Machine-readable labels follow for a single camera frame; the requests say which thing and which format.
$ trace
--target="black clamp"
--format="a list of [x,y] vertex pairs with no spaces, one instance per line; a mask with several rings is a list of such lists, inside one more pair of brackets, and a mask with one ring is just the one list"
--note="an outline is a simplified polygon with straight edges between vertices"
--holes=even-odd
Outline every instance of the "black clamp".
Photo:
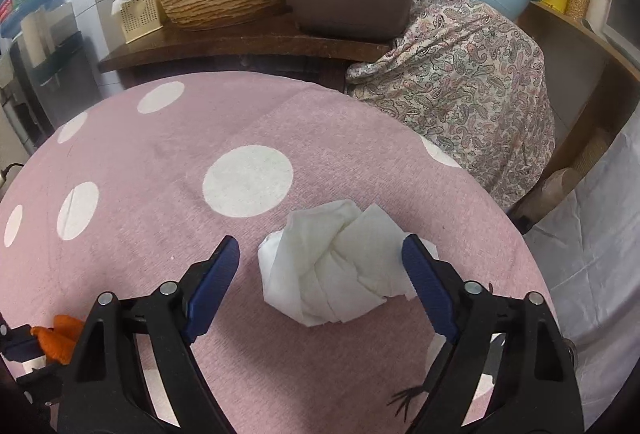
[[[417,235],[405,239],[402,263],[435,331],[447,338],[423,385],[396,395],[408,407],[429,392],[407,434],[584,432],[572,357],[540,293],[513,299],[464,282]],[[493,334],[506,338],[489,405],[483,418],[462,426]]]
[[11,362],[28,362],[44,356],[38,339],[31,336],[31,326],[12,329],[0,315],[0,352]]

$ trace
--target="pink polka dot table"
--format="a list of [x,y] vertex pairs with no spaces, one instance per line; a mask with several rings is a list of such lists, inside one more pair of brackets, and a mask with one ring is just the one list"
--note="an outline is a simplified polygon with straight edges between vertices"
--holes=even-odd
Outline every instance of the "pink polka dot table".
[[[290,211],[338,199],[377,203],[434,242],[463,279],[548,297],[522,237],[433,143],[315,84],[216,72],[104,100],[36,152],[0,203],[0,311],[12,326],[84,318],[102,291],[148,294],[233,235],[238,273],[193,352],[235,429],[402,433],[407,425],[386,403],[422,382],[434,334],[417,299],[306,328],[262,298],[262,239]],[[170,416],[166,396],[152,394],[159,416]]]

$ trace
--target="wooden counter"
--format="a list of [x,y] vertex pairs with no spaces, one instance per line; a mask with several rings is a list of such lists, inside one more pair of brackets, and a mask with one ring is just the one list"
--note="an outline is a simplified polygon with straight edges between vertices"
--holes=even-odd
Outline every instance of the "wooden counter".
[[190,72],[190,69],[202,70],[202,59],[216,56],[311,57],[318,59],[319,83],[343,90],[344,72],[348,65],[353,62],[375,62],[389,49],[388,44],[306,35],[296,27],[292,14],[287,13],[206,31],[185,31],[167,24],[154,33],[115,49],[100,61],[98,70],[117,70],[125,86],[131,86],[152,79],[149,77],[151,68],[147,67],[152,64],[158,68],[159,64],[181,60],[184,67],[180,68],[174,63],[171,68],[171,72],[178,74]]

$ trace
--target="paisley cloth cover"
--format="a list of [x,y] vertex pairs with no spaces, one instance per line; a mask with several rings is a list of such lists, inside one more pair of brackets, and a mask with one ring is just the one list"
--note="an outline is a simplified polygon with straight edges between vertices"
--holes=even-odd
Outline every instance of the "paisley cloth cover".
[[347,71],[350,96],[436,143],[503,208],[554,150],[541,49],[477,0],[414,0],[394,48]]

